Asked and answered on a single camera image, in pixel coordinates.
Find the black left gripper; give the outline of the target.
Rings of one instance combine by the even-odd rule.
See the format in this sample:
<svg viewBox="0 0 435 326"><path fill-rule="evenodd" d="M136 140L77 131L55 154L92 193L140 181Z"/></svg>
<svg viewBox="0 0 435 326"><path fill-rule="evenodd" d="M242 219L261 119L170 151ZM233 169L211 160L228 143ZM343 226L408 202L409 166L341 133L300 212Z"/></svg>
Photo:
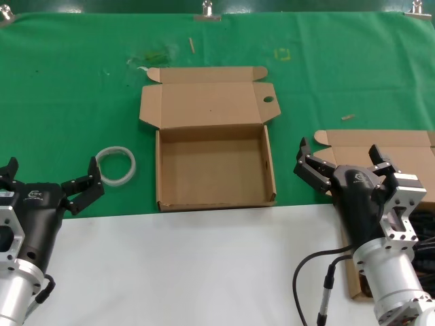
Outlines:
<svg viewBox="0 0 435 326"><path fill-rule="evenodd" d="M37 266L42 272L48 268L56 237L62 225L65 209L77 215L104 193L101 172L93 156L87 175L57 183L16 182L18 161L11 157L1 167L0 187L14 190L18 198L14 211L24 231L24 241L18 258Z"/></svg>

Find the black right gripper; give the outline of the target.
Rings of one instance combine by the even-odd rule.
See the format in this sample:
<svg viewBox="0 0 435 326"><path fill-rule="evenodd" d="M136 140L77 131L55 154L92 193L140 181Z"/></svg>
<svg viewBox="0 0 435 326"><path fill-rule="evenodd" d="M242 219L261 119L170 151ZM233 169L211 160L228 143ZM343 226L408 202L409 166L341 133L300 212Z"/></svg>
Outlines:
<svg viewBox="0 0 435 326"><path fill-rule="evenodd" d="M374 144L368 151L372 167L335 165L311 153L306 137L300 141L294 173L315 191L325 194L331 188L332 201L347 237L348 249L356 251L362 245L384 238L380 225L387 187L380 177L398 171L391 159Z"/></svg>

